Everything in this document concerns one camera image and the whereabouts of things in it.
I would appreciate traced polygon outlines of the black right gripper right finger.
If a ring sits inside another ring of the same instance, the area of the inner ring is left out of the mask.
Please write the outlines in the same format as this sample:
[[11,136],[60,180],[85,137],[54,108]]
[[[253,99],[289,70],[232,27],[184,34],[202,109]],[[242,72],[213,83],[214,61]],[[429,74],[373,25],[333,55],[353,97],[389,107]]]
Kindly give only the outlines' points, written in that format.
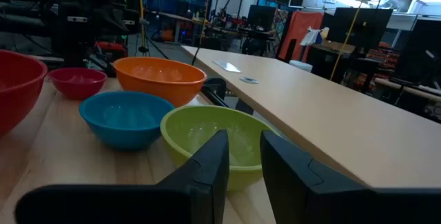
[[369,188],[272,131],[260,135],[277,223],[439,223],[439,189]]

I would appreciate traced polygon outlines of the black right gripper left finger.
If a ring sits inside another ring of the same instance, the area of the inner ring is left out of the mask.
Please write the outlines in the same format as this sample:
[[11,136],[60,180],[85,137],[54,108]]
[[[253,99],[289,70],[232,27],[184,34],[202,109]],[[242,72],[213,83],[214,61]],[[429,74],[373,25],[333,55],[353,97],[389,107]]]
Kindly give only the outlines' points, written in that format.
[[47,185],[16,204],[17,223],[221,223],[229,178],[226,130],[155,185]]

